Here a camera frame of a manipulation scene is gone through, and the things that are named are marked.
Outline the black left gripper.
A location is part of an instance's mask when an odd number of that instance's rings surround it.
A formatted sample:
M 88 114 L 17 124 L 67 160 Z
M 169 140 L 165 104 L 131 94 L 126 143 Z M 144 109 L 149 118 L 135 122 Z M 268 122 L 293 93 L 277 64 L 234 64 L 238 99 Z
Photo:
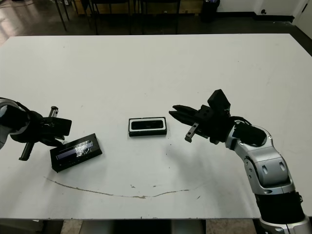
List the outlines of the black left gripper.
M 30 115 L 28 126 L 22 133 L 11 134 L 12 140 L 19 143 L 25 143 L 19 160 L 27 161 L 37 142 L 41 142 L 51 147 L 59 147 L 62 145 L 62 142 L 59 140 L 64 141 L 65 136 L 59 136 L 59 133 L 56 132 L 58 124 L 57 121 L 54 120 L 54 118 L 57 117 L 58 112 L 58 107 L 52 106 L 49 116 L 43 117 L 35 111 L 27 110 L 27 113 Z

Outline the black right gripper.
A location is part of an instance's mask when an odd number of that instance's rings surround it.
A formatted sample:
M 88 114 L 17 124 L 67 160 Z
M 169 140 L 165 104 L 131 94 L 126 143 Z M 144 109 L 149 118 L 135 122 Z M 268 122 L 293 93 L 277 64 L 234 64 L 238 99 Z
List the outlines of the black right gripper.
M 174 119 L 182 124 L 191 125 L 185 136 L 187 142 L 192 142 L 195 134 L 209 138 L 213 144 L 225 142 L 234 125 L 229 108 L 213 108 L 202 105 L 199 110 L 196 110 L 189 106 L 174 105 L 173 109 L 175 111 L 169 111 L 169 114 Z

